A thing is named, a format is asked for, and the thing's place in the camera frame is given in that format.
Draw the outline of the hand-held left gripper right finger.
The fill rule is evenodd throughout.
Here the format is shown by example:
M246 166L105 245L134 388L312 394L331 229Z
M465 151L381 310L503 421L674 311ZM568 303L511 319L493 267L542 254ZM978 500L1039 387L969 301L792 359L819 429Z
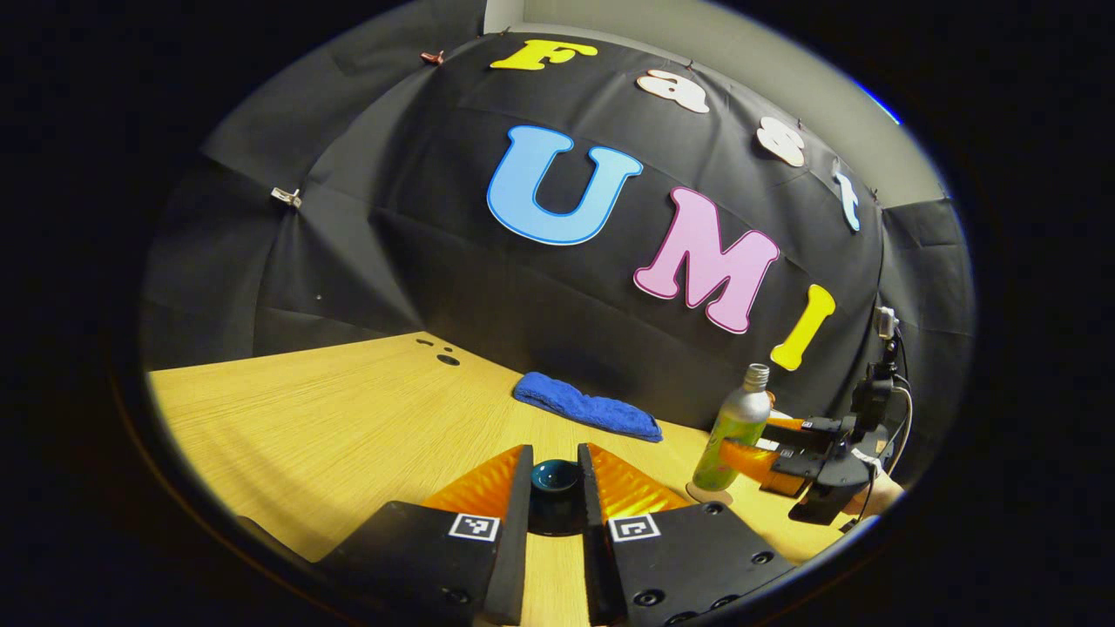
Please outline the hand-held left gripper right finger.
M688 502L593 443L578 465L591 624L731 624L793 570L724 502Z

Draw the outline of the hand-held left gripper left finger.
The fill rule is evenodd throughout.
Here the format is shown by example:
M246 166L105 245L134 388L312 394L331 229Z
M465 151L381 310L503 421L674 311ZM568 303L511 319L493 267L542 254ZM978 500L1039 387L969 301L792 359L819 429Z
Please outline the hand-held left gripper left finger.
M317 570L382 626L517 626L533 462L513 446L421 503L386 502Z

